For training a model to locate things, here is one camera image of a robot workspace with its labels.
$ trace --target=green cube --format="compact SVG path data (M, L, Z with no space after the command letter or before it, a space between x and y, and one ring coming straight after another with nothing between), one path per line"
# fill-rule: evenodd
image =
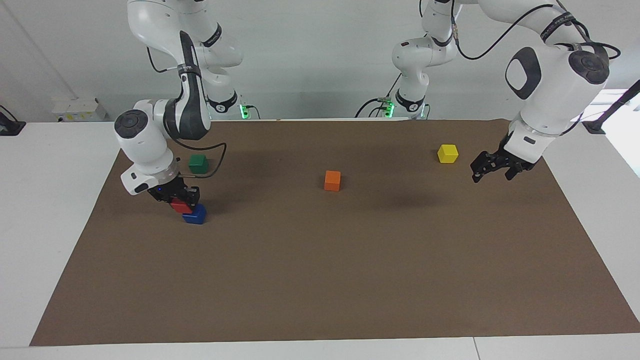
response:
M194 174L206 174L209 171L209 161L204 155L191 155L189 169Z

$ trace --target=wooden block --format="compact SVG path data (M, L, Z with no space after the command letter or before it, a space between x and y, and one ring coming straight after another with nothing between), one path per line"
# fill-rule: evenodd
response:
M180 214L191 214L193 212L186 202L178 199L173 199L171 207Z
M204 220L207 217L207 209L204 205L198 204L193 212L190 214L182 214L182 218L188 224L203 225Z
M324 176L324 189L328 192L340 191L342 174L339 171L327 171Z
M443 145L438 150L438 159L443 164L453 164L458 159L458 148L455 145Z
M204 155L191 155L189 169L194 174L206 174L209 171L209 161Z

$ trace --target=white table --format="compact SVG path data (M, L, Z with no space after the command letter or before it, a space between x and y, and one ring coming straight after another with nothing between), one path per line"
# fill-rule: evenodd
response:
M0 138L0 359L640 359L640 334L28 348L118 154L112 126ZM582 126L545 159L638 317L640 179Z

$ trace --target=white wall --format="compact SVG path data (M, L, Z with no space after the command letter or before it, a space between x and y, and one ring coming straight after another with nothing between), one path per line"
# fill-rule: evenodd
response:
M611 65L608 88L626 89L640 79L640 37Z
M394 44L422 35L418 0L210 3L224 31L245 51L244 63L230 69L237 89L269 118L353 116L364 101L385 95L396 78ZM595 40L625 47L637 36L631 31L640 15L635 0L563 3ZM26 120L49 120L51 97L97 97L118 115L138 99L175 97L179 91L175 74L150 68L144 46L129 32L125 0L0 0L0 17L0 65L13 78L0 76L0 101ZM24 29L21 41L5 36L8 17ZM507 27L477 6L466 8L459 23L470 54L486 49ZM12 31L20 33L15 25ZM27 51L20 49L18 44L29 41ZM539 42L534 33L516 28L480 61L458 58L432 68L432 118L513 117L522 103L506 86L504 69L522 46ZM168 63L162 55L157 60L159 66ZM629 70L616 76L624 82Z

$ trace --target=yellow cube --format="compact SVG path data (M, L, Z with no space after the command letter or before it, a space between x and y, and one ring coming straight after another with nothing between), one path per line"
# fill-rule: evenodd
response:
M458 148L455 145L443 145L438 150L438 159L443 164L453 164L458 159Z

